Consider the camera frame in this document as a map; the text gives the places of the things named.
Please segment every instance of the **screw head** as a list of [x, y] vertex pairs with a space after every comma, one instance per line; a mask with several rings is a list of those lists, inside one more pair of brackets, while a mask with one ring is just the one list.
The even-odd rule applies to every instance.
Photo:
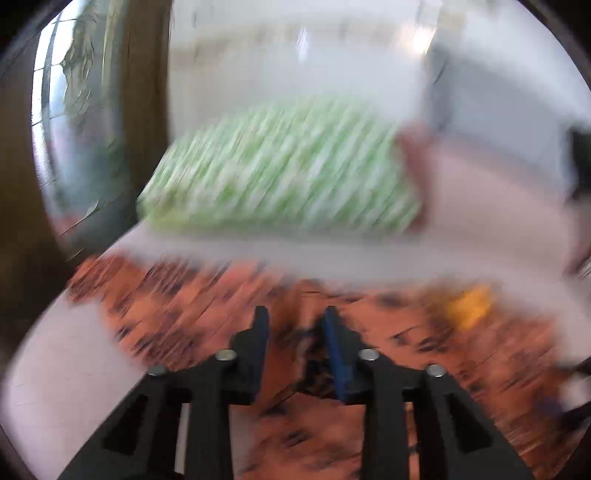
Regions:
[[361, 360], [373, 362], [374, 360], [378, 359], [379, 352], [375, 348], [364, 348], [363, 350], [359, 351], [358, 355]]
[[447, 370], [445, 370], [445, 367], [443, 367], [442, 365], [439, 365], [439, 364], [428, 365], [425, 370], [427, 371], [427, 373], [429, 375], [431, 375], [432, 377], [437, 377], [437, 378], [442, 377], [443, 375], [445, 375], [447, 373]]
[[238, 354], [229, 348], [224, 348], [216, 353], [216, 358], [220, 360], [220, 362], [229, 362], [230, 360], [234, 360], [237, 356]]
[[162, 375], [166, 375], [168, 373], [168, 369], [164, 365], [154, 365], [148, 368], [148, 375], [151, 377], [162, 377]]

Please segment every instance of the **white wall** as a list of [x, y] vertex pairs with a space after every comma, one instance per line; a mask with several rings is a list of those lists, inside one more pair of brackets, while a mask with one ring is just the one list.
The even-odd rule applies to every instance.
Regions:
[[[558, 41], [521, 4], [497, 0], [495, 8], [487, 9], [476, 0], [460, 7], [459, 0], [444, 3], [464, 16], [455, 53], [526, 87], [566, 122], [591, 124], [591, 93], [581, 75]], [[295, 41], [269, 39], [265, 49], [241, 41], [240, 52], [207, 65], [194, 53], [204, 38], [229, 34], [244, 39], [256, 25], [334, 26], [343, 19], [412, 25], [417, 15], [425, 18], [419, 7], [420, 0], [175, 0], [168, 84], [171, 138], [252, 102], [323, 89], [381, 96], [387, 112], [408, 118], [411, 110], [420, 110], [417, 99], [424, 80], [418, 60], [405, 55], [400, 45], [370, 46], [360, 38], [345, 45], [337, 35], [330, 41], [309, 32], [305, 60]]]

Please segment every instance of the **green and white striped object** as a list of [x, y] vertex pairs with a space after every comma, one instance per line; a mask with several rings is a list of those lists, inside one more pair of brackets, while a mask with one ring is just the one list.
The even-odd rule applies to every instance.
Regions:
[[403, 231], [420, 203], [392, 147], [394, 132], [340, 99], [256, 108], [175, 142], [138, 209], [182, 230]]

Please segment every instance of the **reddish brown object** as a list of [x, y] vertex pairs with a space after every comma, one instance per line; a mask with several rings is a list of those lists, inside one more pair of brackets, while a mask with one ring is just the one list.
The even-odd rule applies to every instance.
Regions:
[[[269, 308], [272, 332], [262, 390], [248, 410], [256, 419], [257, 442], [251, 464], [240, 472], [245, 480], [359, 475], [363, 408], [322, 398], [333, 385], [314, 324], [329, 305], [365, 343], [396, 363], [444, 365], [536, 476], [550, 478], [577, 440], [539, 408], [557, 400], [563, 382], [552, 367], [556, 343], [550, 321], [497, 308], [473, 329], [455, 332], [437, 314], [438, 292], [328, 289], [262, 265], [159, 262], [144, 269], [122, 256], [87, 260], [70, 282], [73, 301], [102, 301], [121, 348], [147, 365], [170, 369], [190, 367], [227, 347], [233, 333], [249, 326], [256, 305]], [[316, 397], [295, 393], [296, 384]], [[411, 428], [412, 452], [413, 438]], [[418, 478], [416, 455], [411, 478]]]
[[433, 202], [434, 166], [430, 151], [433, 139], [426, 127], [409, 125], [400, 130], [394, 144], [402, 152], [405, 169], [421, 200], [421, 212], [411, 225], [413, 229], [420, 229], [429, 220], [429, 207]]

